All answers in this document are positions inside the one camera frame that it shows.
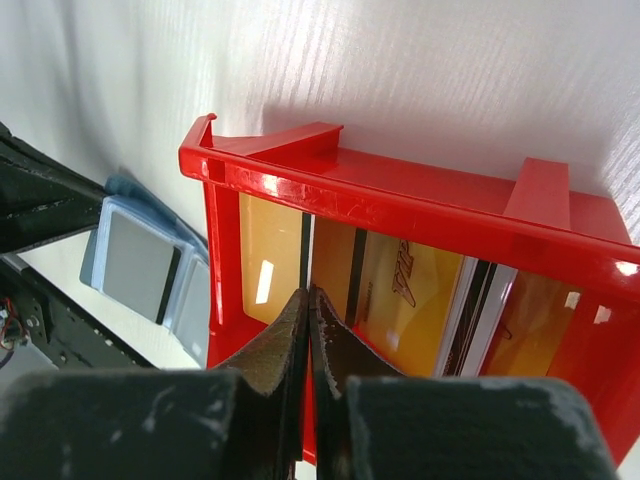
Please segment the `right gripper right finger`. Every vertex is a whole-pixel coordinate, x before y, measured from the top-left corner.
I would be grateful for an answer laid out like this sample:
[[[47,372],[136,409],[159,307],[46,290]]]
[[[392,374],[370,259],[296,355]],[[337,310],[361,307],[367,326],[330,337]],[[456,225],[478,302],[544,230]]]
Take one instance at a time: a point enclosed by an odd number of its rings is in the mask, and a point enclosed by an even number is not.
[[[402,374],[309,294],[322,479],[613,479],[584,398],[550,378]]]

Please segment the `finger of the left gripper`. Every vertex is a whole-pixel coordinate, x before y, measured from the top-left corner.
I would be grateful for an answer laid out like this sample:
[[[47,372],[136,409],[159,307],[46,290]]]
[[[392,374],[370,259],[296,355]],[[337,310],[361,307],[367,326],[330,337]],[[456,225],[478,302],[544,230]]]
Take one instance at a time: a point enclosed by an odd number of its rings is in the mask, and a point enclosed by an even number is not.
[[[1,252],[19,253],[96,228],[103,186],[1,126]]]

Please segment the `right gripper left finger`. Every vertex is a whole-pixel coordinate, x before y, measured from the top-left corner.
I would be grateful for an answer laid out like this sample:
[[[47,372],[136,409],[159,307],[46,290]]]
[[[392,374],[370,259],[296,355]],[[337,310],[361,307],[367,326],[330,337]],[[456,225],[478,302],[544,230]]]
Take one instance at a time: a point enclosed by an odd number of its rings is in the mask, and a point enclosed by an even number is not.
[[[290,479],[303,453],[308,293],[208,370],[38,372],[1,398],[5,479]]]

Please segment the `blue leather card holder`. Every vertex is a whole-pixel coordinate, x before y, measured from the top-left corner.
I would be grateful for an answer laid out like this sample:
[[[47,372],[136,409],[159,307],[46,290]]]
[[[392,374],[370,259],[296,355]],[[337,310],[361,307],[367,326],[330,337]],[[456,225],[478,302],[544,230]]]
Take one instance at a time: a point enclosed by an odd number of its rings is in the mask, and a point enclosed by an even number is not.
[[[204,368],[211,312],[207,241],[131,178],[112,175],[105,191],[79,280],[164,328]]]

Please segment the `black credit card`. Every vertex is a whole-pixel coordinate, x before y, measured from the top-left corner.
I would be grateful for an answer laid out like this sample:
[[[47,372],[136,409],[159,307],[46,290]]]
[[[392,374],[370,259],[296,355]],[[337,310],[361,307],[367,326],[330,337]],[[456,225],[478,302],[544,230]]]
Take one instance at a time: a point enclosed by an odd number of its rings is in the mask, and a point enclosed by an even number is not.
[[[111,216],[102,292],[160,324],[181,256],[177,246],[116,212]]]

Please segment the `red plastic bin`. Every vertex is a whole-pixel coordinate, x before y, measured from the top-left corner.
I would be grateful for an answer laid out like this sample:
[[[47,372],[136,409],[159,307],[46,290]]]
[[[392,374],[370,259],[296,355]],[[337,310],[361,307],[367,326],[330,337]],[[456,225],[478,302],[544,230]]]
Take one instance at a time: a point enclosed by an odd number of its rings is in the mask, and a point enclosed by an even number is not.
[[[639,249],[616,204],[574,192],[565,164],[527,159],[514,180],[340,146],[337,125],[257,137],[213,134],[199,117],[179,149],[204,186],[215,366],[249,342],[242,308],[239,197],[277,204],[542,274],[583,288],[550,374],[590,403],[616,461],[639,436]]]

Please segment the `gold VIP credit card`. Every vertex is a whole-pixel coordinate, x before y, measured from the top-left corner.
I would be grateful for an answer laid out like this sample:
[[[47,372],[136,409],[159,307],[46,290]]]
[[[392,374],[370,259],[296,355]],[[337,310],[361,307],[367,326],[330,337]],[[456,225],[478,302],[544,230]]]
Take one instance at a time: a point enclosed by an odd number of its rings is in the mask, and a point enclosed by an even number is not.
[[[433,373],[461,263],[454,252],[367,234],[354,325],[404,373]]]

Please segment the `stack of credit cards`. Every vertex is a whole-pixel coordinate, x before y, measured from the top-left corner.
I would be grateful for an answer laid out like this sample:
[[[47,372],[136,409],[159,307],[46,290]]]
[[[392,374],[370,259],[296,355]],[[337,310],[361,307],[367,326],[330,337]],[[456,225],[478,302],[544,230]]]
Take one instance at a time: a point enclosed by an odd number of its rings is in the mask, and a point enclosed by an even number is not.
[[[475,257],[462,259],[434,376],[480,373],[517,273],[512,267]]]

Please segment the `gold magnetic stripe card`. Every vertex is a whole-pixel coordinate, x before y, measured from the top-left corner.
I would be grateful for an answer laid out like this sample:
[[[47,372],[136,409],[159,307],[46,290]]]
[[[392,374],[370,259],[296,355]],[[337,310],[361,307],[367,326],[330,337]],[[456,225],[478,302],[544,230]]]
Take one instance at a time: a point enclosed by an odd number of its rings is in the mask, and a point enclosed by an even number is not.
[[[243,309],[270,324],[300,286],[303,213],[241,194],[239,218]]]

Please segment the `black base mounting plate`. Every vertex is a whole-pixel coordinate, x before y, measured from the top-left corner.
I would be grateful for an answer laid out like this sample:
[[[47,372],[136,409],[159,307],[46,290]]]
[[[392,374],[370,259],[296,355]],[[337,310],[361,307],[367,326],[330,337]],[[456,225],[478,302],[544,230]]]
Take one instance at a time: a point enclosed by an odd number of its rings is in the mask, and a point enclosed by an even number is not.
[[[17,256],[1,258],[1,349],[32,345],[62,369],[152,364]]]

